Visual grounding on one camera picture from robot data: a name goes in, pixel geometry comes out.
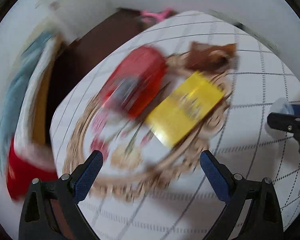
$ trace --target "table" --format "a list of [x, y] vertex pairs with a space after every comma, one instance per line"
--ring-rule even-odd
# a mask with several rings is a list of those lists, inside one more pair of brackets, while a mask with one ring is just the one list
[[[67, 95], [57, 108], [50, 128], [58, 176], [69, 167], [69, 163], [65, 163], [67, 152], [73, 154], [71, 158], [79, 162], [88, 157], [95, 122], [85, 127], [87, 133], [81, 138], [81, 159], [76, 155], [77, 146], [73, 142], [77, 132], [74, 131], [81, 129], [79, 124], [87, 118], [84, 116], [85, 111], [91, 107], [95, 95], [116, 66], [134, 48], [143, 44], [154, 45], [165, 56], [169, 56], [188, 51], [191, 41], [216, 45], [237, 43], [239, 64], [227, 76], [233, 87], [233, 93], [227, 100], [230, 107], [225, 111], [224, 128], [210, 138], [209, 149], [232, 173], [240, 173], [250, 180], [261, 180], [264, 177], [272, 179], [286, 229], [300, 212], [298, 143], [289, 133], [280, 133], [277, 138], [271, 137], [265, 130], [265, 123], [271, 104], [278, 98], [300, 103], [300, 82], [274, 53], [252, 36], [198, 11], [178, 14], [135, 36], [99, 63]], [[92, 110], [89, 113], [92, 114], [91, 119], [98, 119], [93, 116]], [[139, 131], [143, 133], [136, 139], [140, 141], [147, 135], [144, 129], [132, 127], [130, 130], [132, 133], [136, 131], [138, 136]], [[95, 143], [105, 147], [98, 140]], [[109, 149], [110, 155], [122, 147], [114, 143]], [[133, 160], [128, 168], [123, 168], [114, 164], [113, 158], [109, 156], [100, 174], [108, 176], [110, 180], [107, 183], [115, 185], [94, 187], [91, 194], [79, 203], [82, 213], [98, 236], [102, 240], [140, 237], [161, 240], [202, 239], [224, 204], [216, 198], [201, 168], [177, 174], [176, 179], [170, 183], [146, 190], [137, 197], [126, 198], [122, 196], [126, 196], [127, 191], [131, 188], [137, 191], [141, 187], [140, 183], [146, 181], [135, 180], [136, 172], [151, 170], [168, 152], [155, 137], [150, 139], [148, 146], [142, 149], [138, 146], [133, 151], [136, 158], [143, 151], [143, 161]], [[119, 179], [128, 180], [128, 186], [118, 188], [116, 183]], [[246, 201], [232, 236], [239, 233], [248, 205]]]

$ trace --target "grid line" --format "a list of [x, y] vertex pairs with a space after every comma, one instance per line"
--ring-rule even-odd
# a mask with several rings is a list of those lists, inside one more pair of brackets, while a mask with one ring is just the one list
[[124, 236], [124, 234], [127, 232], [128, 228], [130, 227], [130, 225], [132, 224], [133, 220], [135, 219], [136, 215], [138, 214], [140, 208], [142, 207], [144, 201], [146, 199], [146, 195], [143, 196], [139, 206], [137, 207], [137, 209], [134, 211], [134, 213], [132, 214], [132, 216], [130, 217], [129, 221], [126, 223], [126, 225], [124, 226], [124, 228], [120, 231], [120, 233], [117, 236], [117, 239], [120, 240], [122, 239], [122, 237]]
[[[264, 56], [263, 56], [263, 52], [261, 51], [262, 49], [262, 45], [261, 43], [258, 41], [258, 47], [259, 47], [259, 53], [260, 53], [260, 60], [261, 60], [261, 71], [262, 73], [266, 72], [266, 67], [265, 67], [265, 60], [264, 60]], [[264, 104], [266, 102], [266, 76], [263, 74], [262, 75], [262, 103]], [[261, 132], [262, 132], [262, 127], [263, 127], [263, 122], [264, 122], [264, 116], [265, 116], [265, 106], [262, 106], [262, 114], [261, 114], [261, 123], [260, 123], [260, 129], [259, 129], [259, 135], [258, 135], [258, 139], [257, 139], [257, 146], [256, 149], [254, 151], [247, 175], [246, 175], [246, 179], [248, 178], [250, 171], [252, 169], [252, 165], [254, 163], [254, 160], [256, 158], [257, 155], [257, 151], [258, 151], [258, 146], [259, 146], [259, 142], [260, 142], [260, 138], [261, 138]]]
[[[300, 100], [297, 101], [289, 101], [289, 103], [300, 103]], [[255, 107], [255, 106], [270, 106], [273, 103], [260, 103], [260, 104], [246, 104], [246, 105], [232, 105], [230, 106], [231, 109], [237, 109], [237, 108], [248, 108], [248, 107]]]
[[63, 118], [63, 115], [65, 114], [66, 109], [68, 108], [68, 105], [69, 105], [69, 103], [70, 103], [70, 101], [71, 101], [71, 98], [72, 98], [72, 96], [73, 96], [75, 90], [77, 89], [77, 87], [78, 87], [78, 84], [74, 87], [74, 89], [73, 89], [73, 91], [72, 91], [72, 94], [71, 94], [71, 96], [70, 96], [70, 98], [69, 98], [69, 101], [68, 101], [68, 103], [67, 103], [67, 105], [66, 105], [66, 108], [65, 108], [65, 110], [63, 111], [62, 116], [61, 116], [61, 118], [60, 118], [60, 121], [59, 121], [59, 123], [58, 123], [58, 125], [57, 125], [57, 127], [56, 127], [56, 129], [55, 129], [55, 131], [54, 131], [54, 133], [53, 133], [53, 135], [52, 135], [51, 141], [53, 140], [53, 138], [54, 138], [54, 136], [55, 136], [55, 134], [56, 134], [56, 132], [57, 132], [57, 130], [58, 130], [58, 128], [59, 128], [59, 125], [60, 125], [60, 123], [61, 123], [61, 120], [62, 120], [62, 118]]
[[[208, 44], [212, 42], [213, 40], [213, 31], [215, 29], [215, 23], [211, 23], [210, 25], [210, 30], [209, 30], [209, 36], [208, 36]], [[167, 230], [167, 232], [160, 238], [160, 240], [164, 240], [168, 237], [168, 235], [171, 233], [171, 231], [173, 231], [176, 227], [176, 225], [178, 224], [178, 222], [182, 219], [182, 217], [184, 216], [184, 214], [187, 212], [188, 208], [190, 207], [190, 205], [192, 204], [193, 200], [195, 199], [196, 195], [198, 194], [204, 180], [206, 178], [206, 175], [203, 176], [203, 179], [201, 180], [197, 190], [194, 192], [194, 195], [191, 197], [190, 201], [188, 202], [188, 204], [186, 205], [185, 209], [183, 210], [183, 212], [181, 213], [181, 215], [178, 217], [178, 219], [173, 223], [173, 225], [169, 228], [169, 230]]]
[[[216, 35], [233, 35], [233, 33], [215, 33]], [[183, 37], [191, 37], [191, 36], [204, 36], [204, 35], [209, 35], [208, 33], [203, 33], [203, 34], [192, 34], [192, 35], [186, 35], [186, 36], [183, 36]], [[178, 39], [178, 38], [181, 38], [181, 36], [178, 36], [178, 37], [172, 37], [172, 38], [165, 38], [165, 39], [161, 39], [161, 40], [157, 40], [155, 42], [159, 42], [159, 41], [166, 41], [166, 40], [173, 40], [173, 39]], [[152, 44], [153, 42], [149, 42], [149, 43], [144, 43], [144, 45], [150, 45]], [[127, 52], [127, 51], [130, 51], [130, 50], [133, 50], [133, 49], [136, 49], [138, 48], [139, 46], [135, 46], [135, 47], [130, 47], [129, 49], [123, 49], [123, 50], [119, 50], [119, 51], [114, 51], [112, 52], [108, 57], [111, 57], [113, 55], [117, 55], [117, 54], [120, 54], [120, 53], [124, 53], [124, 52]], [[237, 51], [250, 51], [250, 52], [260, 52], [259, 50], [249, 50], [249, 49], [237, 49]], [[272, 51], [267, 51], [267, 50], [262, 50], [263, 53], [270, 53], [270, 54], [274, 54]]]
[[[215, 23], [212, 23], [211, 26], [210, 26], [210, 31], [209, 31], [209, 34], [211, 34], [211, 35], [210, 35], [211, 38], [210, 38], [210, 39], [208, 38], [208, 44], [211, 43], [212, 40], [213, 40], [213, 31], [214, 31], [214, 29], [215, 29]], [[233, 81], [232, 81], [232, 91], [235, 90], [236, 80], [237, 80], [237, 78], [236, 78], [236, 76], [234, 76]], [[232, 100], [233, 100], [233, 96], [231, 95], [231, 98], [230, 98], [230, 104], [231, 104]], [[230, 113], [230, 109], [228, 109], [228, 112], [227, 112], [227, 114], [226, 114], [226, 117], [225, 117], [225, 124], [224, 124], [223, 129], [221, 130], [220, 138], [219, 138], [219, 140], [218, 140], [217, 148], [216, 148], [216, 151], [215, 151], [214, 155], [216, 154], [216, 152], [217, 152], [217, 150], [218, 150], [218, 148], [219, 148], [221, 139], [222, 139], [222, 137], [223, 137], [224, 130], [225, 130], [225, 128], [226, 128], [226, 124], [227, 124], [227, 121], [228, 121], [229, 113]], [[175, 223], [170, 227], [170, 229], [163, 235], [163, 237], [160, 238], [160, 240], [166, 239], [166, 238], [168, 237], [168, 235], [170, 234], [170, 232], [174, 230], [174, 228], [176, 227], [176, 225], [178, 224], [178, 222], [182, 219], [182, 217], [184, 216], [184, 214], [187, 212], [187, 210], [189, 209], [190, 205], [191, 205], [192, 202], [194, 201], [194, 199], [195, 199], [196, 195], [198, 194], [198, 192], [199, 192], [199, 190], [200, 190], [202, 184], [204, 183], [205, 179], [206, 179], [206, 175], [203, 176], [203, 178], [202, 178], [202, 180], [201, 180], [201, 182], [200, 182], [200, 184], [199, 184], [197, 190], [194, 192], [194, 195], [193, 195], [192, 198], [190, 199], [190, 201], [189, 201], [189, 203], [187, 204], [187, 206], [185, 207], [184, 211], [181, 213], [181, 215], [180, 215], [179, 218], [175, 221]]]
[[280, 172], [280, 168], [281, 168], [281, 165], [282, 165], [283, 156], [284, 156], [284, 153], [286, 151], [286, 143], [287, 143], [287, 133], [285, 133], [285, 136], [284, 136], [284, 144], [283, 144], [283, 149], [282, 149], [281, 160], [280, 160], [280, 164], [279, 164], [279, 168], [278, 168], [278, 171], [277, 171], [277, 175], [274, 178], [273, 184], [275, 184], [275, 182], [277, 182], [277, 178], [278, 178], [278, 175], [279, 175], [279, 172]]
[[[274, 140], [274, 141], [267, 141], [267, 142], [262, 142], [258, 144], [258, 147], [263, 147], [266, 145], [271, 145], [275, 143], [279, 143], [284, 141], [284, 138]], [[233, 147], [228, 147], [228, 148], [222, 148], [218, 150], [217, 154], [224, 154], [224, 153], [232, 153], [232, 152], [238, 152], [238, 151], [245, 151], [245, 150], [250, 150], [254, 149], [257, 147], [257, 144], [249, 144], [249, 145], [242, 145], [242, 146], [233, 146]]]
[[100, 216], [101, 208], [102, 208], [102, 206], [103, 206], [104, 203], [105, 203], [105, 198], [103, 198], [101, 200], [101, 203], [100, 203], [98, 209], [95, 211], [95, 215], [93, 216], [92, 221], [91, 221], [91, 226], [92, 227], [94, 227], [96, 225], [96, 222], [97, 222], [97, 220], [98, 220], [98, 218]]
[[286, 208], [287, 206], [291, 205], [292, 203], [294, 203], [296, 200], [300, 199], [300, 196], [298, 196], [297, 198], [295, 198], [294, 200], [292, 200], [291, 202], [289, 202], [288, 204], [286, 203], [282, 208], [281, 211]]
[[170, 17], [170, 19], [172, 19], [172, 18], [178, 18], [178, 17], [184, 17], [184, 16], [201, 15], [201, 14], [205, 14], [205, 13], [198, 12], [198, 13], [186, 14], [186, 15], [175, 15], [175, 16]]
[[282, 177], [280, 177], [280, 178], [277, 178], [274, 182], [279, 181], [279, 180], [282, 180], [282, 179], [284, 179], [284, 178], [286, 178], [286, 177], [289, 177], [290, 175], [295, 174], [295, 173], [298, 172], [298, 171], [300, 171], [300, 168], [298, 168], [298, 169], [296, 169], [295, 171], [292, 171], [292, 172], [290, 172], [290, 173], [288, 173], [288, 174], [286, 174], [286, 175], [284, 175], [284, 176], [282, 176]]
[[70, 120], [70, 122], [69, 122], [69, 125], [68, 125], [68, 127], [67, 127], [67, 130], [66, 130], [66, 132], [65, 132], [65, 135], [64, 135], [64, 137], [63, 137], [62, 143], [60, 144], [60, 147], [59, 147], [59, 150], [58, 150], [58, 153], [57, 153], [57, 156], [56, 156], [56, 162], [57, 162], [57, 159], [58, 159], [60, 150], [61, 150], [61, 148], [62, 148], [62, 146], [63, 146], [64, 141], [65, 141], [66, 135], [67, 135], [67, 133], [68, 133], [69, 127], [70, 127], [70, 125], [71, 125], [71, 122], [72, 122], [72, 120], [73, 120], [73, 117], [74, 117], [75, 113], [77, 112], [77, 109], [78, 109], [80, 103], [82, 102], [82, 99], [84, 98], [85, 94], [87, 93], [89, 87], [91, 86], [91, 84], [92, 84], [92, 82], [95, 80], [95, 78], [97, 77], [98, 72], [99, 72], [100, 69], [103, 67], [103, 65], [105, 64], [106, 61], [107, 61], [107, 60], [105, 60], [105, 61], [103, 62], [102, 66], [100, 66], [100, 68], [99, 68], [99, 69], [96, 71], [96, 73], [94, 74], [94, 76], [93, 76], [93, 78], [91, 79], [89, 85], [87, 86], [85, 92], [83, 93], [82, 97], [80, 98], [80, 101], [79, 101], [79, 103], [78, 103], [76, 109], [75, 109], [74, 112], [73, 112], [73, 115], [72, 115], [72, 117], [71, 117], [71, 120]]
[[285, 73], [266, 73], [266, 72], [237, 72], [237, 73], [229, 73], [228, 75], [244, 75], [244, 74], [252, 74], [252, 75], [277, 75], [277, 76], [295, 76], [294, 74], [285, 74]]
[[116, 238], [109, 236], [108, 234], [101, 232], [100, 230], [95, 229], [94, 231], [96, 232], [96, 234], [98, 234], [98, 236], [104, 236], [108, 240], [117, 240]]
[[[160, 31], [160, 33], [157, 35], [156, 38], [159, 38], [160, 36], [162, 36], [164, 34], [164, 32], [166, 31], [166, 29], [163, 29]], [[188, 27], [185, 28], [183, 34], [186, 34], [188, 31], [190, 31], [190, 29]], [[178, 49], [178, 45], [181, 46], [182, 42], [183, 42], [184, 38], [181, 37], [179, 43], [176, 45], [175, 47], [175, 51]], [[118, 234], [117, 239], [121, 240], [124, 236], [124, 234], [127, 232], [128, 228], [130, 227], [131, 223], [133, 222], [134, 218], [136, 217], [136, 215], [138, 214], [139, 210], [141, 209], [145, 199], [147, 197], [147, 194], [145, 194], [139, 204], [139, 206], [137, 207], [137, 209], [135, 210], [135, 212], [132, 214], [130, 220], [128, 221], [128, 223], [126, 224], [126, 226], [121, 230], [121, 232]]]
[[289, 194], [289, 196], [288, 196], [288, 198], [287, 198], [287, 201], [286, 201], [285, 205], [287, 204], [288, 200], [290, 199], [291, 193], [292, 193], [292, 191], [293, 191], [293, 189], [294, 189], [294, 185], [296, 184], [296, 181], [297, 181], [297, 178], [298, 178], [298, 173], [299, 173], [299, 171], [297, 171], [296, 177], [295, 177], [294, 182], [293, 182], [293, 185], [292, 185], [292, 189], [291, 189], [291, 191], [290, 191], [290, 194]]
[[183, 23], [183, 24], [171, 25], [171, 26], [167, 26], [167, 27], [161, 27], [161, 28], [157, 28], [157, 29], [152, 29], [152, 30], [148, 30], [148, 31], [143, 31], [142, 33], [148, 33], [148, 32], [152, 32], [152, 31], [156, 31], [156, 30], [161, 30], [161, 29], [165, 29], [165, 28], [169, 28], [169, 27], [176, 27], [176, 26], [190, 25], [190, 24], [212, 23], [212, 22], [224, 22], [224, 21], [207, 21], [207, 22]]
[[174, 54], [177, 53], [179, 51], [179, 49], [181, 48], [183, 42], [185, 41], [185, 37], [190, 32], [191, 28], [192, 28], [192, 25], [191, 26], [187, 25], [186, 28], [183, 30], [182, 36], [179, 37], [179, 41], [178, 41], [177, 45], [174, 48]]
[[283, 72], [283, 80], [284, 80], [284, 89], [286, 91], [286, 99], [288, 99], [288, 87], [287, 87], [287, 78], [286, 78], [286, 71], [284, 69], [284, 64], [283, 62], [281, 61], [281, 68], [282, 68], [282, 72]]
[[296, 207], [296, 210], [294, 211], [294, 213], [292, 214], [292, 216], [291, 216], [291, 218], [290, 218], [288, 224], [287, 224], [284, 228], [287, 228], [287, 227], [290, 225], [290, 222], [291, 222], [291, 220], [293, 219], [294, 214], [297, 212], [299, 205], [300, 205], [300, 200], [299, 200], [299, 203], [298, 203], [298, 205], [297, 205], [297, 207]]
[[79, 207], [87, 208], [87, 209], [89, 209], [90, 211], [94, 211], [94, 212], [96, 212], [96, 211], [98, 210], [98, 207], [97, 207], [97, 206], [92, 205], [91, 203], [86, 202], [86, 201], [79, 202], [78, 206], [79, 206]]
[[189, 194], [189, 193], [181, 194], [181, 193], [173, 193], [173, 192], [155, 191], [148, 194], [148, 197], [152, 199], [160, 199], [160, 200], [189, 201], [193, 197], [197, 200], [201, 200], [205, 198], [217, 198], [217, 195], [214, 192], [198, 193], [196, 196], [194, 196], [194, 194]]
[[[125, 224], [127, 220], [129, 220], [128, 217], [123, 217], [123, 216], [118, 216], [112, 212], [108, 211], [102, 211], [100, 214], [102, 217], [105, 217], [111, 221], [116, 221], [118, 223]], [[235, 225], [235, 227], [242, 226], [243, 223], [238, 223]], [[133, 227], [137, 228], [142, 228], [142, 229], [148, 229], [150, 231], [159, 231], [159, 232], [166, 232], [170, 229], [170, 227], [165, 227], [165, 226], [160, 226], [160, 225], [155, 225], [155, 224], [150, 224], [150, 223], [145, 223], [141, 221], [133, 221], [131, 223]], [[174, 233], [180, 233], [180, 234], [196, 234], [196, 233], [207, 233], [207, 229], [196, 229], [196, 228], [174, 228], [173, 232]]]
[[54, 117], [56, 116], [56, 112], [58, 111], [60, 105], [61, 105], [61, 103], [57, 106], [56, 110], [54, 111], [53, 116], [51, 118], [51, 122], [53, 121]]

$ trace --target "screw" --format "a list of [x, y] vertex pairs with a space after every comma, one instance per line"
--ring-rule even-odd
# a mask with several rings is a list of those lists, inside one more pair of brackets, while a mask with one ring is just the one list
[[271, 184], [271, 183], [272, 183], [272, 181], [271, 181], [271, 179], [270, 179], [270, 178], [265, 178], [265, 183], [267, 183], [267, 184]]
[[70, 178], [70, 175], [69, 175], [68, 173], [63, 174], [63, 175], [61, 176], [61, 179], [62, 179], [62, 180], [67, 180], [67, 179], [69, 179], [69, 178]]
[[32, 184], [37, 184], [39, 182], [39, 179], [38, 178], [35, 178], [32, 180]]
[[236, 180], [242, 180], [242, 175], [239, 174], [239, 173], [234, 174], [233, 177], [234, 177]]

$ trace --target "red cloth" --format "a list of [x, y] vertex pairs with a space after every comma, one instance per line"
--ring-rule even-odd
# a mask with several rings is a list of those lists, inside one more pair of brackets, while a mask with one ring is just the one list
[[14, 138], [11, 139], [7, 172], [7, 188], [12, 199], [24, 196], [34, 178], [42, 181], [58, 179], [57, 171], [44, 171], [20, 159], [14, 151], [13, 140]]

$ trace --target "black bracket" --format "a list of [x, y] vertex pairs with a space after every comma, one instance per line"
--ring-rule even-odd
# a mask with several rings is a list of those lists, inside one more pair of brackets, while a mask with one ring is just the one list
[[65, 240], [51, 205], [58, 200], [64, 219], [77, 240], [99, 240], [85, 217], [78, 202], [85, 199], [103, 164], [100, 151], [93, 151], [85, 163], [58, 180], [41, 182], [33, 179], [23, 204], [19, 239]]
[[204, 240], [227, 240], [247, 199], [251, 199], [250, 208], [235, 239], [283, 239], [280, 206], [271, 179], [264, 178], [258, 182], [232, 174], [208, 150], [201, 153], [200, 165], [218, 199], [226, 203]]
[[300, 146], [300, 117], [298, 115], [270, 113], [267, 123], [272, 129], [293, 133], [293, 137]]

